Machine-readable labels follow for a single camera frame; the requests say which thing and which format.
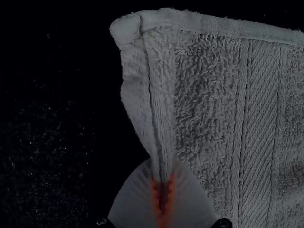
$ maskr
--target towel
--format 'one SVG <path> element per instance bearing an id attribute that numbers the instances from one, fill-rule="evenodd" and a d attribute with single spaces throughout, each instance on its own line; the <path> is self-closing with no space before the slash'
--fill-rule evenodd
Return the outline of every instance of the towel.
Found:
<path id="1" fill-rule="evenodd" d="M 155 178 L 175 156 L 234 227 L 304 228 L 304 34 L 170 8 L 110 32 Z"/>

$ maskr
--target black object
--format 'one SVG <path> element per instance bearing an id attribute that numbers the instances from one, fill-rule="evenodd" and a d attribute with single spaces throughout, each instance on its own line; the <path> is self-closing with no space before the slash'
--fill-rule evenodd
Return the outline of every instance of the black object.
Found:
<path id="1" fill-rule="evenodd" d="M 222 218 L 216 221 L 211 228 L 233 228 L 232 222 L 227 218 Z"/>

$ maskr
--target dark surface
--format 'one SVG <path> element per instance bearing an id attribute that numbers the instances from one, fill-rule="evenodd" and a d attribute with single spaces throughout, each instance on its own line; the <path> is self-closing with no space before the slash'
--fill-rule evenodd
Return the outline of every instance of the dark surface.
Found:
<path id="1" fill-rule="evenodd" d="M 120 101 L 119 16 L 174 6 L 304 30 L 289 9 L 190 4 L 4 4 L 0 10 L 0 227 L 97 227 L 147 158 Z"/>

